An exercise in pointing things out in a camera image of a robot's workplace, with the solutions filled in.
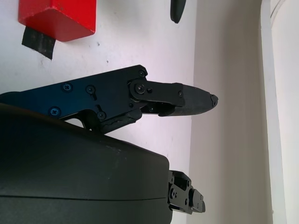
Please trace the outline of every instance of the black screw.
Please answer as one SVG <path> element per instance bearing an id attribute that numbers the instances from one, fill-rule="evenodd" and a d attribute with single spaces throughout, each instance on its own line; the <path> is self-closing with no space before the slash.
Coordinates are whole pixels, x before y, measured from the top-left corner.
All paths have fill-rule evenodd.
<path id="1" fill-rule="evenodd" d="M 51 107 L 49 109 L 49 115 L 51 117 L 58 118 L 60 116 L 60 114 L 61 114 L 61 110 L 58 107 L 56 107 L 56 106 Z"/>
<path id="2" fill-rule="evenodd" d="M 70 83 L 62 84 L 61 88 L 64 92 L 71 92 L 73 90 L 73 86 Z"/>
<path id="3" fill-rule="evenodd" d="M 170 198 L 173 199 L 175 196 L 176 196 L 176 190 L 175 189 L 171 189 Z"/>
<path id="4" fill-rule="evenodd" d="M 140 77 L 145 77 L 146 72 L 144 70 L 139 70 L 138 74 Z"/>
<path id="5" fill-rule="evenodd" d="M 106 119 L 106 114 L 104 112 L 99 112 L 97 114 L 97 116 L 98 116 L 99 120 L 105 120 Z"/>
<path id="6" fill-rule="evenodd" d="M 139 94 L 144 94 L 144 85 L 143 84 L 137 84 L 135 86 L 135 91 Z"/>
<path id="7" fill-rule="evenodd" d="M 89 94 L 94 94 L 95 93 L 95 87 L 93 85 L 88 85 L 86 87 L 86 92 Z"/>

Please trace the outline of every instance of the black bracket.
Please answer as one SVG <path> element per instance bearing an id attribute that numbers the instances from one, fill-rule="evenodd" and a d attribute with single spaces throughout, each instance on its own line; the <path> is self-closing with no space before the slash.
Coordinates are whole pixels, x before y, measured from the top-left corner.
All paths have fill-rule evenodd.
<path id="1" fill-rule="evenodd" d="M 169 171 L 168 204 L 172 210 L 192 214 L 205 212 L 204 197 L 192 186 L 191 179 L 182 172 Z"/>
<path id="2" fill-rule="evenodd" d="M 141 65 L 23 92 L 0 95 L 0 103 L 52 118 L 79 119 L 84 128 L 106 134 L 135 123 L 143 113 L 159 116 L 200 114 L 218 98 L 204 90 L 146 80 Z"/>

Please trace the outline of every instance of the white surface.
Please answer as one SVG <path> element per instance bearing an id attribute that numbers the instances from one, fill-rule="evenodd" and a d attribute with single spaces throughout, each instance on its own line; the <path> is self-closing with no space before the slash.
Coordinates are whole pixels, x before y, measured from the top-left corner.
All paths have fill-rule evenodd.
<path id="1" fill-rule="evenodd" d="M 286 0 L 272 26 L 288 224 L 299 222 L 299 1 Z"/>
<path id="2" fill-rule="evenodd" d="M 180 23 L 170 20 L 169 0 L 98 0 L 97 32 L 56 42 L 53 60 L 21 45 L 18 0 L 0 1 L 0 93 L 141 64 L 148 79 L 193 84 L 196 0 L 188 0 Z M 111 134 L 167 156 L 170 168 L 189 173 L 191 117 L 144 116 Z M 173 223 L 186 223 L 174 213 Z"/>
<path id="3" fill-rule="evenodd" d="M 272 35 L 271 35 L 271 1 L 263 0 L 261 7 L 261 40 L 263 51 L 263 82 L 265 109 L 267 119 L 267 136 L 269 150 L 269 167 L 271 179 L 271 199 L 274 224 L 285 224 L 285 191 L 280 140 L 280 123 L 276 96 L 276 78 L 274 71 Z"/>
<path id="4" fill-rule="evenodd" d="M 258 26 L 261 1 L 199 0 L 194 84 L 219 97 L 192 118 L 190 178 L 206 213 L 189 224 L 270 224 Z"/>

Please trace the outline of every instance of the red box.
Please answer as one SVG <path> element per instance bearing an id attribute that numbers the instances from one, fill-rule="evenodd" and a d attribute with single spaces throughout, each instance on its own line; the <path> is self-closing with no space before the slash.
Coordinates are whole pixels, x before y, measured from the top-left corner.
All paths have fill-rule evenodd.
<path id="1" fill-rule="evenodd" d="M 19 22 L 59 41 L 95 33 L 96 0 L 19 0 Z"/>

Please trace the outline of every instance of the black object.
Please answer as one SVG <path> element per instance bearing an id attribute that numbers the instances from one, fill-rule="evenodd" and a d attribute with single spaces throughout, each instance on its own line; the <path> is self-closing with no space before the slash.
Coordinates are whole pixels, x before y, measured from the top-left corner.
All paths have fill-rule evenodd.
<path id="1" fill-rule="evenodd" d="M 61 120 L 76 118 L 86 129 L 102 134 L 135 123 L 143 113 L 161 117 L 194 115 L 217 105 L 218 98 L 209 92 L 179 83 L 150 82 L 146 75 L 146 69 L 137 65 L 1 95 L 0 103 L 50 114 Z"/>
<path id="2" fill-rule="evenodd" d="M 52 60 L 56 40 L 30 27 L 25 28 L 22 45 Z"/>
<path id="3" fill-rule="evenodd" d="M 170 17 L 175 23 L 179 23 L 182 18 L 186 0 L 171 0 Z"/>
<path id="4" fill-rule="evenodd" d="M 0 223 L 169 224 L 173 210 L 205 212 L 167 158 L 103 135 L 143 112 L 198 114 L 217 104 L 194 87 L 148 82 L 141 70 L 0 95 Z M 85 129 L 64 122 L 74 117 Z"/>

